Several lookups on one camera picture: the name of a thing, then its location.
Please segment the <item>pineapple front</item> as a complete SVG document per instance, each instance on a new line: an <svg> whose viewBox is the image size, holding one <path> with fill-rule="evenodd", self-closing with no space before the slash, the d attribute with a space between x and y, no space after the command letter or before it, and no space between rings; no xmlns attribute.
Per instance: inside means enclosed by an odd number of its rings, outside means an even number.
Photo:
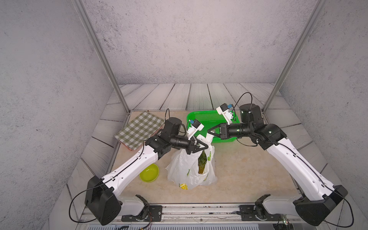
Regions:
<svg viewBox="0 0 368 230"><path fill-rule="evenodd" d="M198 158L198 173L203 174L206 164L207 164L207 156L205 151L202 151L201 155Z"/></svg>

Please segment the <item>white plastic bag lemon print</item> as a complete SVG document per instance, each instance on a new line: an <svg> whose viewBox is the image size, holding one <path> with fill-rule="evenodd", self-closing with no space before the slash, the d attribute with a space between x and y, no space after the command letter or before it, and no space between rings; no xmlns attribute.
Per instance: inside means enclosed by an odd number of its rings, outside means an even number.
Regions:
<svg viewBox="0 0 368 230"><path fill-rule="evenodd" d="M204 150L208 161L203 174L198 173L198 158L202 151L188 155L184 149L178 150L172 155L171 162L166 167L167 179L183 190L209 186L217 182L214 160L215 147L211 140L207 140L207 137L198 135L197 139L209 146L208 149Z"/></svg>

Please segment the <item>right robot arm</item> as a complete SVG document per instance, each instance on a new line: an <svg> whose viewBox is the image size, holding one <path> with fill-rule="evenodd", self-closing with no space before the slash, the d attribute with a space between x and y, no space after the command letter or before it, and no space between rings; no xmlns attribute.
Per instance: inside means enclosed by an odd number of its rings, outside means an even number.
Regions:
<svg viewBox="0 0 368 230"><path fill-rule="evenodd" d="M224 103L216 109L226 121L208 129L208 134L222 140L249 137L254 146L260 146L278 160L302 190L300 196L294 197L263 195L255 202L255 217L266 221L271 215L294 215L312 226L319 226L346 199L347 190L322 176L279 126L265 124L259 106L241 105L241 122L237 124L232 122L234 116L230 108Z"/></svg>

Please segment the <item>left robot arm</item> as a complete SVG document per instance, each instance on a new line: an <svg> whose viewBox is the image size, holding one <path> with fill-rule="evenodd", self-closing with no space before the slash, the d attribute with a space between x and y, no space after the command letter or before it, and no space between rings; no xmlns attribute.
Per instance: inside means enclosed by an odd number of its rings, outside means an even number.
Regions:
<svg viewBox="0 0 368 230"><path fill-rule="evenodd" d="M142 148L116 170L102 178L92 177L85 190L85 205L103 226L111 223L118 215L139 220L150 220L150 205L140 195L120 199L123 190L143 170L157 162L172 148L184 149L188 155L206 150L209 146L194 134L204 128L198 120L190 122L187 135L179 135L182 121L176 117L167 119L158 134L149 137Z"/></svg>

